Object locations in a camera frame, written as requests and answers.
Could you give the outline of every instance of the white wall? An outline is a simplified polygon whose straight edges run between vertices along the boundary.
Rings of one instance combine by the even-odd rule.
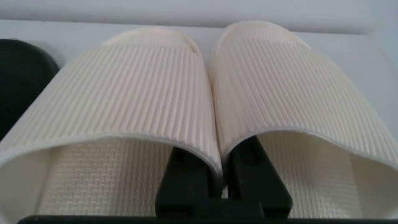
[[[0,0],[0,19],[197,27],[263,20],[298,32],[373,33],[398,66],[397,0]]]

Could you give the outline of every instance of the slipper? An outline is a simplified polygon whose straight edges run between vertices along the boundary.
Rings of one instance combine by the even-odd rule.
[[[290,217],[398,217],[398,144],[330,59],[247,21],[226,28],[210,63],[221,159],[257,136],[293,198]]]
[[[0,141],[58,72],[42,49],[0,40]]]
[[[173,146],[221,180],[201,53],[171,30],[121,34],[69,61],[0,143],[0,223],[154,216]]]

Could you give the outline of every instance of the black object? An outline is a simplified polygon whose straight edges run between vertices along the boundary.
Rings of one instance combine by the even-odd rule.
[[[363,220],[363,219],[270,219],[270,220],[240,220],[232,218],[214,219],[162,219],[155,217],[101,217],[101,216],[51,216],[32,215],[22,219],[18,224],[395,224],[397,220]]]
[[[256,137],[233,149],[226,176],[229,199],[220,198],[221,192],[203,161],[174,148],[156,196],[157,217],[38,215],[24,218],[19,224],[398,223],[398,220],[287,218],[292,198]]]
[[[266,218],[287,218],[293,200],[257,137],[238,144],[229,155],[228,196],[259,201]]]
[[[42,49],[20,40],[0,40],[0,140],[58,70]]]

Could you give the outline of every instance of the dark green object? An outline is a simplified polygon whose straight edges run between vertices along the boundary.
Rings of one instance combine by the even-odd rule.
[[[42,49],[20,40],[0,40],[0,140],[58,71]]]

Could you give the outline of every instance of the black plastic holder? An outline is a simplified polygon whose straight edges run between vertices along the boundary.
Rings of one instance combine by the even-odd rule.
[[[174,148],[155,200],[156,217],[34,215],[19,224],[127,223],[398,223],[398,220],[287,218],[292,197],[257,137],[236,146],[226,165],[228,198],[213,181],[208,166]]]

